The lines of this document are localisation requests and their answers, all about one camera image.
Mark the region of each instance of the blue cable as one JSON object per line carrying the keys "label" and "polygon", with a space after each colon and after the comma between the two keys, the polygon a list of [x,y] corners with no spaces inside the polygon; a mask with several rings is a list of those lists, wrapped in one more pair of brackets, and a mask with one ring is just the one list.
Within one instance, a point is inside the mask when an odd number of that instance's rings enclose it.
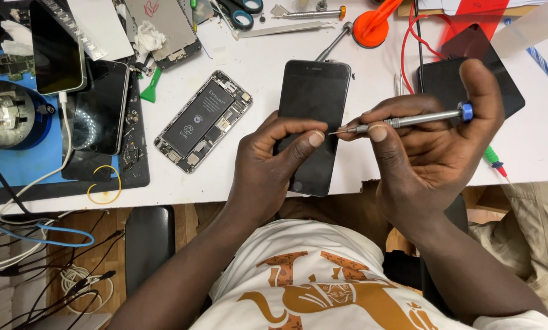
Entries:
{"label": "blue cable", "polygon": [[5,233],[9,236],[12,236],[12,237],[15,237],[15,238],[18,238],[18,239],[21,239],[21,240],[26,240],[26,241],[30,241],[30,242],[36,242],[36,243],[60,245],[60,246],[63,246],[63,247],[87,247],[87,246],[92,245],[94,243],[93,235],[87,233],[86,231],[77,230],[77,229],[70,229],[70,228],[50,227],[48,225],[43,225],[43,224],[37,224],[37,226],[39,228],[47,229],[47,230],[67,231],[69,233],[81,234],[81,235],[89,237],[91,239],[91,241],[88,242],[88,243],[80,243],[80,244],[62,243],[62,242],[56,242],[56,241],[39,240],[37,238],[31,238],[31,237],[26,237],[26,236],[19,236],[17,234],[12,233],[11,231],[1,227],[1,226],[0,226],[0,231],[2,233]]}

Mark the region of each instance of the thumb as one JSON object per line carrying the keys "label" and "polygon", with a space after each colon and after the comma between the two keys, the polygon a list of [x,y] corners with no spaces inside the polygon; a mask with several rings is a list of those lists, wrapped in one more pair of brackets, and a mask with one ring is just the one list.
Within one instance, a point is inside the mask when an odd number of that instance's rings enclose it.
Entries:
{"label": "thumb", "polygon": [[294,139],[290,146],[278,154],[278,157],[281,158],[281,168],[284,174],[290,178],[324,140],[325,134],[319,130],[305,132]]}
{"label": "thumb", "polygon": [[382,122],[371,123],[368,134],[374,148],[381,179],[389,184],[398,184],[410,177],[411,167],[408,156],[398,133],[392,126]]}

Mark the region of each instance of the white work table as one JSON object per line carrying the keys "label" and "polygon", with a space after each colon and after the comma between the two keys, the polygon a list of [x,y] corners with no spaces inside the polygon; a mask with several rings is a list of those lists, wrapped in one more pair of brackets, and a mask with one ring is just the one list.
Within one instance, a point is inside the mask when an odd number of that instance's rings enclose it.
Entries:
{"label": "white work table", "polygon": [[[291,0],[278,1],[291,9]],[[366,10],[375,9],[365,1],[341,3],[347,7],[343,21],[336,18],[318,19],[323,22],[337,21],[336,29],[321,29],[311,32],[261,36],[235,41],[223,22],[218,19],[198,26],[198,36],[211,60],[201,50],[196,56],[164,71],[156,88],[156,103],[142,101],[146,130],[150,184],[146,187],[122,190],[119,198],[104,207],[135,207],[149,205],[203,203],[224,201],[229,194],[234,174],[235,155],[239,139],[260,125],[274,110],[278,109],[280,88],[285,63],[291,59],[314,60],[323,49],[337,37],[345,21],[353,21]],[[330,9],[338,6],[332,1]],[[272,19],[269,13],[273,4],[264,7],[266,22],[255,19],[254,29],[297,24],[307,20]],[[387,40],[376,49],[364,49],[356,45],[351,36],[344,37],[331,51],[329,59],[349,64],[355,73],[350,81],[343,123],[347,123],[378,102],[394,96],[394,74],[400,71],[400,51],[407,18],[389,19]],[[444,24],[437,18],[421,20],[424,40],[436,45]],[[218,52],[225,47],[226,64],[216,65]],[[539,52],[548,61],[548,40],[537,45]],[[424,49],[424,61],[434,58]],[[513,183],[548,181],[548,77],[537,66],[528,53],[521,52],[503,59],[506,69],[526,100],[526,106],[509,118],[491,145],[505,163],[505,169]],[[414,72],[419,65],[418,46],[409,36],[405,53],[406,72],[409,81],[416,80]],[[193,172],[185,174],[165,158],[153,146],[154,138],[178,113],[201,84],[214,70],[222,70],[239,86],[252,95],[254,103],[241,120],[219,142],[208,158]],[[140,80],[140,89],[149,84],[149,78]],[[356,193],[361,182],[379,179],[369,140],[353,142],[339,141],[333,170],[330,194]],[[469,182],[470,185],[505,184],[506,181],[486,161],[482,161]],[[113,198],[115,192],[95,199]],[[39,200],[25,203],[33,212],[63,211],[99,208],[86,195]],[[17,206],[7,213],[19,213]]]}

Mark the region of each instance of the forearm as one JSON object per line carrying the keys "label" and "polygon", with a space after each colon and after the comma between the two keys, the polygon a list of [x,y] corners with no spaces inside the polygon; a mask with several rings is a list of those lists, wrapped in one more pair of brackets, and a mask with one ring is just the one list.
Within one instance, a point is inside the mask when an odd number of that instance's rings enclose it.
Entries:
{"label": "forearm", "polygon": [[226,207],[115,313],[108,329],[185,329],[213,283],[257,228]]}
{"label": "forearm", "polygon": [[548,316],[541,299],[481,245],[444,215],[433,229],[412,235],[431,278],[461,321],[504,317],[534,310]]}

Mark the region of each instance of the black smartphone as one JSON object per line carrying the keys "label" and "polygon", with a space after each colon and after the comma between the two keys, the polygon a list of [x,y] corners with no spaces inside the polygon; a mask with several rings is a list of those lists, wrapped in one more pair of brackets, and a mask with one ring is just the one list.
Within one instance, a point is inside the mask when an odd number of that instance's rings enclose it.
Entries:
{"label": "black smartphone", "polygon": [[71,145],[74,150],[119,153],[129,69],[120,62],[87,59],[89,84],[76,95]]}
{"label": "black smartphone", "polygon": [[36,87],[42,95],[81,90],[87,83],[85,53],[42,4],[29,4]]}
{"label": "black smartphone", "polygon": [[[279,117],[312,118],[326,122],[328,131],[342,124],[351,68],[343,63],[290,60],[284,69]],[[274,154],[288,147],[300,134],[278,141]],[[338,139],[327,136],[317,150],[296,170],[290,191],[324,197],[329,193]]]}
{"label": "black smartphone", "polygon": [[441,54],[449,59],[424,64],[423,82],[424,92],[435,95],[446,110],[457,109],[457,104],[468,98],[459,77],[459,67],[470,58],[482,61],[496,77],[506,118],[524,107],[525,101],[522,94],[478,24],[470,25],[444,43]]}

